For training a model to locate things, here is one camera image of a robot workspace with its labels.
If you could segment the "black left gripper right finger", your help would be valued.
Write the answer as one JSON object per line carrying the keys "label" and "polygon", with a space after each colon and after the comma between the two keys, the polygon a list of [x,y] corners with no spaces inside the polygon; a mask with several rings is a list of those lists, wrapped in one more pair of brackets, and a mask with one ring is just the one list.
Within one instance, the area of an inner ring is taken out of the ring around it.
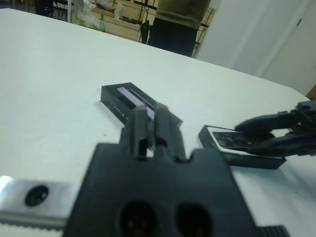
{"label": "black left gripper right finger", "polygon": [[185,162],[182,133],[168,107],[158,103],[154,119],[154,157]]}

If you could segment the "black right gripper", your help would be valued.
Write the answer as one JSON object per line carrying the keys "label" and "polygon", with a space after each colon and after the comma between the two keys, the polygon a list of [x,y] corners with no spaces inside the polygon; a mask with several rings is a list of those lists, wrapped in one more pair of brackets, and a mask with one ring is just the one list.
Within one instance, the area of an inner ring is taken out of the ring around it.
{"label": "black right gripper", "polygon": [[240,132],[271,132],[290,128],[295,134],[275,137],[248,147],[248,152],[258,156],[290,156],[316,154],[316,101],[300,102],[292,110],[294,113],[259,116],[248,119],[235,126]]}

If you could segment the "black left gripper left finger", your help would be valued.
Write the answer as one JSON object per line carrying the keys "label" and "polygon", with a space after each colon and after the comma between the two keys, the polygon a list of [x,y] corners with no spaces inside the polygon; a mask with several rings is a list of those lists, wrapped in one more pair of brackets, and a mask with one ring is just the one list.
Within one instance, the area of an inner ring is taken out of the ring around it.
{"label": "black left gripper left finger", "polygon": [[148,147],[148,121],[145,105],[136,106],[121,130],[120,144],[134,158],[146,158]]}

